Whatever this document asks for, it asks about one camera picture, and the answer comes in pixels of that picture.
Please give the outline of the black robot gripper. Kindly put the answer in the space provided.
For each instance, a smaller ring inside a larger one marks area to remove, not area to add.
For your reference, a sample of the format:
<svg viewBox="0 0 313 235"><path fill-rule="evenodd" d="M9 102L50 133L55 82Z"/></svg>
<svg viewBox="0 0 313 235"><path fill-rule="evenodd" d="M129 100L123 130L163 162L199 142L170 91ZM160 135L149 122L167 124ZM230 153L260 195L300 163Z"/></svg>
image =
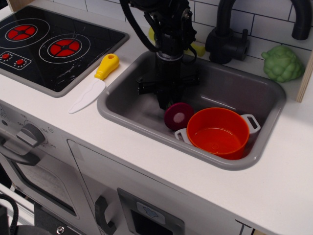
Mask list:
<svg viewBox="0 0 313 235"><path fill-rule="evenodd" d="M197 56L184 59L182 55L171 60L157 52L154 59L153 67L137 79L137 90L139 94L156 94L159 107L166 110L171 104L181 102L186 87L200 83Z"/></svg>

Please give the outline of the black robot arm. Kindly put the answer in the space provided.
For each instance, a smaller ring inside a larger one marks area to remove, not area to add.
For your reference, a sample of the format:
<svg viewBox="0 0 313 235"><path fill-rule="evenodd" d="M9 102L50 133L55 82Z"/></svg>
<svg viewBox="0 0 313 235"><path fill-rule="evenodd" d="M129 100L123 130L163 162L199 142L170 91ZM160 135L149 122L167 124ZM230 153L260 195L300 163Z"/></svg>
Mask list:
<svg viewBox="0 0 313 235"><path fill-rule="evenodd" d="M180 102L185 88L199 84L196 59L184 61L184 52L191 50L196 31L192 27L192 12L186 0L122 0L123 12L135 33L151 52L155 65L137 80L138 93L154 93L161 109ZM141 10L152 30L155 43L145 36L134 18L131 7Z"/></svg>

